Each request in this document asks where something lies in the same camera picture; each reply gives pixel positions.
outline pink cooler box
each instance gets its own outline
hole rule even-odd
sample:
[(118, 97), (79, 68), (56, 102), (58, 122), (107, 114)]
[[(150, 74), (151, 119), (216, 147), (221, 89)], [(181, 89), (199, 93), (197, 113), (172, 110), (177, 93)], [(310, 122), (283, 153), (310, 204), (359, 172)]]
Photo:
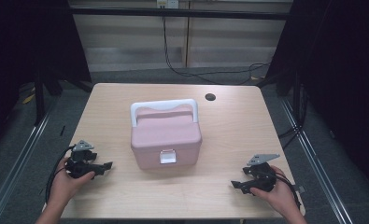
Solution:
[(131, 105), (132, 151), (141, 169), (190, 165), (202, 144), (193, 99)]

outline human hand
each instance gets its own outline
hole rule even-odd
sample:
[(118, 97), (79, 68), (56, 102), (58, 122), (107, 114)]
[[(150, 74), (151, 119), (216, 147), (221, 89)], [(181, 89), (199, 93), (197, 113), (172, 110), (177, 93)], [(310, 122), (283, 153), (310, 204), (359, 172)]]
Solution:
[[(276, 166), (271, 165), (271, 168), (277, 173), (277, 176), (285, 176), (283, 171)], [(257, 197), (267, 201), (289, 223), (306, 223), (295, 203), (291, 189), (283, 181), (277, 179), (274, 188), (270, 192), (256, 188), (251, 188), (250, 191)]]
[(59, 204), (65, 207), (77, 191), (95, 176), (94, 172), (89, 172), (77, 179), (71, 177), (64, 168), (67, 160), (68, 158), (61, 159), (56, 168), (57, 174), (50, 189), (48, 204)]

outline electrical outlet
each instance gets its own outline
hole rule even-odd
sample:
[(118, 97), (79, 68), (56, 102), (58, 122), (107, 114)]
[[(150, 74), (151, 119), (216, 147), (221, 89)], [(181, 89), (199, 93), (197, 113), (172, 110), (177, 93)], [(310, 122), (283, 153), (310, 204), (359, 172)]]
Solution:
[(168, 0), (167, 8), (178, 8), (178, 0)]
[(166, 0), (157, 0), (157, 8), (167, 8)]

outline gray floor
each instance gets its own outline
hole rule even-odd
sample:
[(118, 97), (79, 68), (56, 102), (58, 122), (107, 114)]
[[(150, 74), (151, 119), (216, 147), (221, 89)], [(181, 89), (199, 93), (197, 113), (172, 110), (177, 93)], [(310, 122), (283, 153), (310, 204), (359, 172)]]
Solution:
[[(182, 69), (203, 73), (214, 71), (240, 71), (246, 68)], [(262, 77), (266, 68), (254, 71), (254, 77)], [(249, 73), (204, 75), (217, 83), (234, 85), (246, 80)], [(126, 72), (93, 73), (93, 84), (98, 82), (122, 83), (183, 83), (213, 84), (199, 77), (179, 76), (169, 69), (138, 70)], [(44, 191), (51, 166), (59, 153), (66, 148), (77, 127), (89, 94), (63, 83), (64, 92), (50, 114), (50, 120), (30, 160), (25, 166), (7, 205), (0, 216), (0, 223), (32, 223), (39, 216), (44, 200)], [(291, 124), (277, 97), (274, 85), (262, 88), (263, 96), (277, 133), (284, 133)], [(27, 137), (33, 130), (35, 102), (17, 104), (8, 121), (5, 135), (0, 139), (0, 187), (18, 158)], [(369, 183), (356, 166), (348, 159), (339, 142), (329, 135), (329, 129), (312, 106), (309, 107), (304, 127), (309, 140), (318, 153), (336, 191), (348, 209), (353, 223), (369, 223)], [(282, 146), (290, 138), (281, 139)], [(308, 223), (339, 223), (325, 193), (299, 142), (295, 139), (285, 150), (297, 185), (304, 186), (302, 194)], [(62, 223), (164, 223), (163, 220), (64, 220)], [(189, 220), (186, 223), (238, 223), (238, 220)], [(247, 223), (285, 223), (283, 219), (248, 220)]]

